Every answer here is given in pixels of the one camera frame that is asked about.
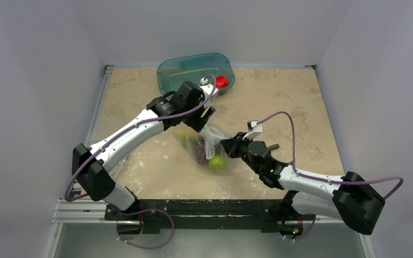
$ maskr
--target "teal plastic bin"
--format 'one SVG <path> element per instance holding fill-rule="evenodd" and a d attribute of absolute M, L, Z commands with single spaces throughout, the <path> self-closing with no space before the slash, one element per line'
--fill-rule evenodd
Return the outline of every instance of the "teal plastic bin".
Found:
<path fill-rule="evenodd" d="M 158 67 L 159 89 L 162 94 L 177 91 L 183 82 L 191 81 L 199 84 L 200 79 L 209 74 L 216 77 L 225 76 L 229 81 L 227 87 L 219 89 L 220 95 L 226 93 L 235 82 L 235 75 L 229 60 L 219 53 L 210 53 L 163 62 Z"/>

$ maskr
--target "green fruit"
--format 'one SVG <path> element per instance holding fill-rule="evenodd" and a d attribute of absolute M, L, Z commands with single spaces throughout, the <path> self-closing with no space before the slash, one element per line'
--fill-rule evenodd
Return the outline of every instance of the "green fruit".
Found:
<path fill-rule="evenodd" d="M 226 159 L 225 157 L 215 155 L 209 162 L 208 165 L 214 171 L 221 171 L 224 170 L 226 167 Z"/>

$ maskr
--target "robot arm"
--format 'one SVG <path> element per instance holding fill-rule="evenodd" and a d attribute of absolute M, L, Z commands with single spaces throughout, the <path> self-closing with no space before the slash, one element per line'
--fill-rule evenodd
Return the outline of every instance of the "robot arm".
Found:
<path fill-rule="evenodd" d="M 359 233 L 372 233 L 386 203 L 382 196 L 368 184 L 330 183 L 364 181 L 363 178 L 353 172 L 345 176 L 327 176 L 300 169 L 295 172 L 290 163 L 273 158 L 263 141 L 253 141 L 262 132 L 257 121 L 249 122 L 248 129 L 248 133 L 239 132 L 220 143 L 230 158 L 241 158 L 266 186 L 289 190 L 283 199 L 284 212 L 337 218 Z"/>
<path fill-rule="evenodd" d="M 204 85 L 198 86 L 191 82 L 184 82 L 177 92 L 173 92 L 170 99 L 167 99 L 167 96 L 153 99 L 146 106 L 146 109 L 142 110 L 137 117 L 111 136 L 91 145 L 89 148 L 83 144 L 79 144 L 74 148 L 72 174 L 74 174 L 80 165 L 90 158 L 93 153 L 100 151 L 76 178 L 92 200 L 104 200 L 118 207 L 120 210 L 127 212 L 138 208 L 138 198 L 129 189 L 118 185 L 110 177 L 109 172 L 113 170 L 122 158 L 143 142 L 172 126 L 178 125 L 180 122 L 184 122 L 195 131 L 200 132 L 214 113 L 214 108 L 206 108 L 203 106 L 186 116 L 178 116 L 165 120 L 157 119 L 191 110 L 199 106 L 208 96 L 215 96 L 217 94 L 218 90 L 215 89 L 213 85 L 206 84 L 205 80 L 202 80 L 202 83 Z M 153 119 L 153 121 L 138 126 L 138 122 L 148 119 Z M 110 141 L 116 137 L 118 138 L 109 144 L 107 148 L 102 148 L 102 146 L 110 143 Z"/>

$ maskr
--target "clear plastic bag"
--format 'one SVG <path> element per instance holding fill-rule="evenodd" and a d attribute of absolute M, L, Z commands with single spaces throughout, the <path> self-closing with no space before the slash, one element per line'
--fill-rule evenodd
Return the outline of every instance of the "clear plastic bag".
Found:
<path fill-rule="evenodd" d="M 200 133 L 185 126 L 176 133 L 180 143 L 203 168 L 216 173 L 230 169 L 229 159 L 220 144 L 221 140 L 230 139 L 217 125 L 206 124 Z"/>

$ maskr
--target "white backdrop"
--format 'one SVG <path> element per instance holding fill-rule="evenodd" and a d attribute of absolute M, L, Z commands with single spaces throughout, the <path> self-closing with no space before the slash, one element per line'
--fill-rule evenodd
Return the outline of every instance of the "white backdrop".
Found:
<path fill-rule="evenodd" d="M 157 66 L 220 52 L 233 65 L 315 65 L 352 0 L 72 0 L 102 62 Z"/>
<path fill-rule="evenodd" d="M 68 0 L 0 1 L 0 257 L 41 257 L 102 75 Z"/>
<path fill-rule="evenodd" d="M 317 75 L 345 168 L 405 179 L 372 235 L 378 257 L 413 257 L 413 1 L 354 0 Z"/>

